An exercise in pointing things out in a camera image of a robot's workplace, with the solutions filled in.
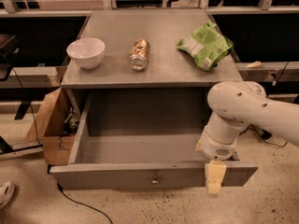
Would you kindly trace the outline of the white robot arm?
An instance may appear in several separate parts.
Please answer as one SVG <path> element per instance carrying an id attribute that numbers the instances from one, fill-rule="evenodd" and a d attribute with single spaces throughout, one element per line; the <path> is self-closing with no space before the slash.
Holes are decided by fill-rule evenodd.
<path id="1" fill-rule="evenodd" d="M 219 195 L 227 170 L 224 162 L 233 156 L 238 136 L 250 125 L 299 146 L 299 105 L 267 98 L 256 82 L 218 83 L 209 90 L 207 103 L 212 114 L 195 149 L 209 159 L 205 177 L 211 196 Z"/>

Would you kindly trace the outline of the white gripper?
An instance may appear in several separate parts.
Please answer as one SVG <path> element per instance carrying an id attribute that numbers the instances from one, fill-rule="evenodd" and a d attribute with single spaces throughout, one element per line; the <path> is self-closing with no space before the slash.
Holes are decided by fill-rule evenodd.
<path id="1" fill-rule="evenodd" d="M 211 197 L 217 197 L 220 193 L 226 173 L 226 164 L 223 161 L 233 156 L 236 138 L 234 132 L 212 133 L 207 125 L 195 146 L 195 151 L 201 151 L 210 160 L 218 160 L 205 165 L 206 189 Z"/>

